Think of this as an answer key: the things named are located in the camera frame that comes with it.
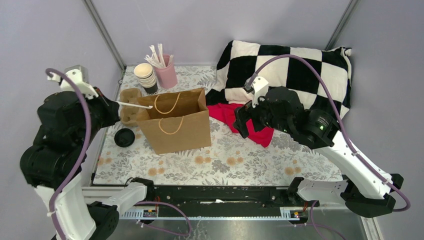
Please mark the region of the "single white straw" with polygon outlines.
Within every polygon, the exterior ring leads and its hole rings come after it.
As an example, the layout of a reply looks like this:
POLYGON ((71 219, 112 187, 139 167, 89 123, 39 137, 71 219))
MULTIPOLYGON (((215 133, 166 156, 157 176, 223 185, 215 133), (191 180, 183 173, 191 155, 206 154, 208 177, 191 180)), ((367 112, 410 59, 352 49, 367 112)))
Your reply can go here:
POLYGON ((135 108, 141 108, 141 109, 152 109, 153 105, 138 105, 138 104, 133 104, 133 103, 127 103, 127 102, 121 102, 121 101, 115 101, 116 103, 118 103, 121 106, 128 106, 128 107, 135 107, 135 108))

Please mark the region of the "brown paper bag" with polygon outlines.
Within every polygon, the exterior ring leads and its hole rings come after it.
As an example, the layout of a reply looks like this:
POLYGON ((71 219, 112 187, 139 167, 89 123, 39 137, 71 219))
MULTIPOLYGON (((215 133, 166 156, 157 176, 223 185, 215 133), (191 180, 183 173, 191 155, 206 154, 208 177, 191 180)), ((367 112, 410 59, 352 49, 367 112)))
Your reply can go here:
POLYGON ((210 147, 210 115, 204 88, 137 98, 136 123, 158 155, 210 147))

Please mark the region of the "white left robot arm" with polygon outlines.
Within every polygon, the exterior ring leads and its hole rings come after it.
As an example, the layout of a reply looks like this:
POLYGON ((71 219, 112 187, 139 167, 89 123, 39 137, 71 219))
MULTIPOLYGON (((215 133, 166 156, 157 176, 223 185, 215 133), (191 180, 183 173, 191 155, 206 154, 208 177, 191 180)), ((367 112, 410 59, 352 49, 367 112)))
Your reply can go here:
POLYGON ((45 203, 57 240, 105 240, 120 214, 155 200, 153 182, 136 177, 108 199, 85 202, 81 164, 97 132, 119 121, 118 111, 119 104, 102 93, 82 105, 72 91, 48 96, 37 109, 41 126, 20 169, 45 203))

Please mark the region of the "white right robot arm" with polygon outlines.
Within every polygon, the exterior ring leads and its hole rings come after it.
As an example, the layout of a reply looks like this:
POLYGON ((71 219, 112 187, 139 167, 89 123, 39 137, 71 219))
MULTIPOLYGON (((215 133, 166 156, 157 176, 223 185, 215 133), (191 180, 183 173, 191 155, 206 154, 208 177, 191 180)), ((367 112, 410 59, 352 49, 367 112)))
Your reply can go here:
POLYGON ((266 95, 237 107, 234 114, 233 126, 243 138, 249 136, 248 121, 256 132, 270 127, 289 134, 341 170, 340 181, 294 178, 286 191, 291 205, 306 201, 336 203, 365 218, 395 210, 396 200, 391 193, 402 186, 403 177, 382 171, 366 157, 359 159, 344 139, 337 120, 324 110, 305 109, 296 92, 283 86, 272 88, 266 95))

